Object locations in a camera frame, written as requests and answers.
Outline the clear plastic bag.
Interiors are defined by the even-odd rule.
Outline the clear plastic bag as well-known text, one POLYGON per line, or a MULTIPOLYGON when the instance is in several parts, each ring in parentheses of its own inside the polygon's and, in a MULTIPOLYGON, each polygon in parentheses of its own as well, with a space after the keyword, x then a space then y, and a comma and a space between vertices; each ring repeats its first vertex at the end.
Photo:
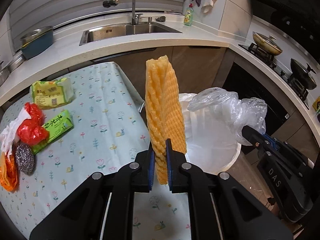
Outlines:
POLYGON ((187 107, 191 112, 205 108, 214 119, 226 125, 236 141, 242 145, 250 145, 242 135, 243 127, 249 126, 261 135, 266 132, 267 103, 260 98, 240 100, 237 92, 229 92, 219 87, 208 88, 196 94, 187 107))

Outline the large orange foam net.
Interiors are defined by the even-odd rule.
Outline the large orange foam net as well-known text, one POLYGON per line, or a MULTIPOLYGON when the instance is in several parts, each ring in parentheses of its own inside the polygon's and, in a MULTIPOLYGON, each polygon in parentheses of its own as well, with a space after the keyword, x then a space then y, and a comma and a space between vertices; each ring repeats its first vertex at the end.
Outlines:
POLYGON ((187 152, 178 81, 166 55, 146 61, 145 108, 157 179, 165 185, 168 183, 166 140, 171 140, 173 150, 187 152))

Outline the steel wool scrubber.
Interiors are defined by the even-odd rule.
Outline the steel wool scrubber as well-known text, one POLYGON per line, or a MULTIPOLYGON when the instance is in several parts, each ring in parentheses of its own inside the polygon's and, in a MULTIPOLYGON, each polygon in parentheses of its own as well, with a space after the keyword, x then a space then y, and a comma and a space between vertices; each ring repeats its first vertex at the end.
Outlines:
POLYGON ((23 174, 32 175, 35 168, 35 157, 31 147, 25 143, 20 143, 15 152, 18 169, 23 174))

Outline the orange plastic bag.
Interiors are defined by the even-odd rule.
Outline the orange plastic bag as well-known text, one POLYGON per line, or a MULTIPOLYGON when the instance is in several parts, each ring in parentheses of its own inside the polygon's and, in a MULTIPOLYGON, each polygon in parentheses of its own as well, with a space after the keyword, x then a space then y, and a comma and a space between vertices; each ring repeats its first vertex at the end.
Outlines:
POLYGON ((18 185, 18 169, 13 155, 1 153, 1 169, 0 169, 1 186, 11 192, 17 189, 18 185))

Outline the chrome kitchen faucet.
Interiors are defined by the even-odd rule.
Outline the chrome kitchen faucet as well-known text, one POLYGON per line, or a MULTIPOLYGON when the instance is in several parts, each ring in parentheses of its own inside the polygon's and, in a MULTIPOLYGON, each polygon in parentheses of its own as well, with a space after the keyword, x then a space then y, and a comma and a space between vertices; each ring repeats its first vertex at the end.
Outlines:
MULTIPOLYGON (((123 8, 129 8, 129 0, 103 0, 104 8, 116 7, 119 4, 121 4, 123 8)), ((131 24, 138 25, 140 16, 141 14, 136 13, 136 0, 131 0, 131 24)))

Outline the black wok on stove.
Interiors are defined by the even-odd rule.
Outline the black wok on stove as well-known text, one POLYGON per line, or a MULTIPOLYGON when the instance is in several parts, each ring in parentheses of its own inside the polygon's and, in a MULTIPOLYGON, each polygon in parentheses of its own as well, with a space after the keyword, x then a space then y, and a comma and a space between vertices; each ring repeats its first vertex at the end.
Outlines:
POLYGON ((316 81, 312 77, 311 72, 316 73, 309 64, 305 68, 300 62, 291 59, 290 67, 294 77, 308 90, 313 90, 317 87, 316 81))

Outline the frying pan with lid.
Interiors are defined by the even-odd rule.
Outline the frying pan with lid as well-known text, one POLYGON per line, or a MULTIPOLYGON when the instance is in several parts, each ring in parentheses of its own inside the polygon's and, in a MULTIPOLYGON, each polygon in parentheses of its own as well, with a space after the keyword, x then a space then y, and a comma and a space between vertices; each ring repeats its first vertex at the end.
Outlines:
POLYGON ((275 37, 267 37, 255 31, 253 32, 252 36, 255 44, 267 53, 277 56, 283 52, 283 50, 275 43, 275 37))

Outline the green tea packet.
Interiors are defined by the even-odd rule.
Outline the green tea packet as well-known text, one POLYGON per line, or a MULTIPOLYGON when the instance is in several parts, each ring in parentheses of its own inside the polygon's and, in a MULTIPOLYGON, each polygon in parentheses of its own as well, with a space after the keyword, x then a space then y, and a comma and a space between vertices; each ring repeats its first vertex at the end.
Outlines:
POLYGON ((38 154, 43 148, 51 144, 58 137, 61 137, 61 135, 71 130, 74 125, 70 112, 64 110, 46 122, 42 127, 49 132, 49 137, 31 147, 34 155, 38 154))

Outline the red plastic bag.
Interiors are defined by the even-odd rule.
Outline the red plastic bag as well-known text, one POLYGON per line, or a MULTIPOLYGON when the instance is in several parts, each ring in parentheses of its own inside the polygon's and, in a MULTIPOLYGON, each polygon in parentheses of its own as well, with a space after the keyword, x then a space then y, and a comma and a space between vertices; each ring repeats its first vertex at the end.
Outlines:
POLYGON ((25 119, 17 129, 17 135, 20 140, 29 145, 34 146, 49 137, 49 132, 42 126, 44 124, 44 114, 35 103, 25 103, 24 109, 30 115, 29 119, 25 119))

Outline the white paper towel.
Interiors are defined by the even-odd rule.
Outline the white paper towel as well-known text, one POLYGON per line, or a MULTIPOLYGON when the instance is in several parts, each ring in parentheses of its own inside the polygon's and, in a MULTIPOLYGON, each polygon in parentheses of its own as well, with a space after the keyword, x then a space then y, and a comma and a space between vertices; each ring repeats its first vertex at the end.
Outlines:
POLYGON ((12 145, 15 141, 17 141, 17 130, 22 122, 28 119, 31 119, 31 116, 25 107, 23 107, 17 118, 11 121, 10 124, 8 124, 1 132, 1 152, 3 152, 11 162, 14 161, 12 145))

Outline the green dish soap bottle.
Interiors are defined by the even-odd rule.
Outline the green dish soap bottle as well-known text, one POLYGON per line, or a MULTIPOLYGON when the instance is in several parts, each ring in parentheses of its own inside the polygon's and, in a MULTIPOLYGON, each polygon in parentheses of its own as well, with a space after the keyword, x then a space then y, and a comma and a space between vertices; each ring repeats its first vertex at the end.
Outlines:
POLYGON ((190 3, 189 7, 187 7, 185 11, 183 24, 186 26, 191 26, 193 23, 193 15, 194 15, 193 4, 190 3))

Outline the stainless steel sink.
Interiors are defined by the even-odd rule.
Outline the stainless steel sink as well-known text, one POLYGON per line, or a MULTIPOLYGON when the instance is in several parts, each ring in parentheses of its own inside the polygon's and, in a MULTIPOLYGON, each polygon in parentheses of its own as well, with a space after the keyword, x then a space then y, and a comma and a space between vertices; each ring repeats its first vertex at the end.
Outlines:
POLYGON ((79 46, 95 41, 105 40, 108 38, 153 33, 181 32, 171 27, 167 27, 165 25, 153 22, 141 23, 138 25, 131 25, 128 23, 106 25, 84 31, 82 33, 79 46))

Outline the steel plates stack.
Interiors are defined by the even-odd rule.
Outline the steel plates stack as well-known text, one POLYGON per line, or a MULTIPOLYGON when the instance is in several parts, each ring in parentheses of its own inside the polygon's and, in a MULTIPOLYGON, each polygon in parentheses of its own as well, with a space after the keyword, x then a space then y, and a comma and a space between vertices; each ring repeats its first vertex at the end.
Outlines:
POLYGON ((9 71, 12 73, 15 69, 17 69, 24 61, 25 57, 21 50, 19 50, 12 58, 12 60, 8 63, 9 71))

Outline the steel bowl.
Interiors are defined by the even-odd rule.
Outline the steel bowl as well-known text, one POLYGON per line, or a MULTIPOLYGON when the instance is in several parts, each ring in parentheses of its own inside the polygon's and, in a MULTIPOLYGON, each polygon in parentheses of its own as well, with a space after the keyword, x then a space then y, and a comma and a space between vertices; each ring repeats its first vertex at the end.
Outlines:
POLYGON ((7 78, 10 75, 10 70, 7 66, 5 66, 3 64, 3 61, 1 62, 1 70, 0 70, 0 86, 3 85, 3 83, 5 83, 5 81, 7 80, 7 78))

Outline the blue basin with steel bowl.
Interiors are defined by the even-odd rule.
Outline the blue basin with steel bowl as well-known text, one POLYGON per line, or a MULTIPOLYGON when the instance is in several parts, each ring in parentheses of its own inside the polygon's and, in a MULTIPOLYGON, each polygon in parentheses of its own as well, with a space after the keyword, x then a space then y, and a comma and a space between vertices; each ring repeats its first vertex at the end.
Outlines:
POLYGON ((46 26, 35 29, 20 38, 21 51, 26 60, 29 60, 49 48, 53 42, 53 27, 46 26))

